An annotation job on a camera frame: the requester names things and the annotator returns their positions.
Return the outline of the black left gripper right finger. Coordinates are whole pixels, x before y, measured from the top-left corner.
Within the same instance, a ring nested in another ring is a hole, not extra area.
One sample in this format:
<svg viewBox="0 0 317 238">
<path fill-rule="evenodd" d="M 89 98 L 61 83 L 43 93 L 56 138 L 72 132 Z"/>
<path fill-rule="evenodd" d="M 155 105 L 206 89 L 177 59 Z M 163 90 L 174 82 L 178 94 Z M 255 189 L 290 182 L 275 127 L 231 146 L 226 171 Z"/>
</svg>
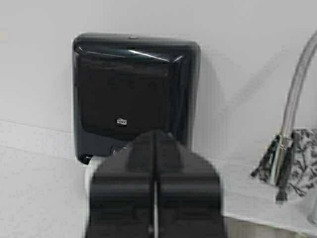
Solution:
<svg viewBox="0 0 317 238">
<path fill-rule="evenodd" d="M 225 238 L 222 188 L 213 164 L 161 131 L 155 147 L 158 236 Z"/>
</svg>

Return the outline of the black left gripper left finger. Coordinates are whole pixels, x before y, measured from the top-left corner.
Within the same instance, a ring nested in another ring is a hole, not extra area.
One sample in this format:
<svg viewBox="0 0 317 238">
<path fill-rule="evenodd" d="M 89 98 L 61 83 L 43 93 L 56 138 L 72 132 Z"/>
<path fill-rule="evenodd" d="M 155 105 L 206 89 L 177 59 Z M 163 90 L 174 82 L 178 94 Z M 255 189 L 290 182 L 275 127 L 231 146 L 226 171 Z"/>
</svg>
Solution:
<svg viewBox="0 0 317 238">
<path fill-rule="evenodd" d="M 93 173 L 87 238 L 154 237 L 155 132 L 106 157 Z"/>
</svg>

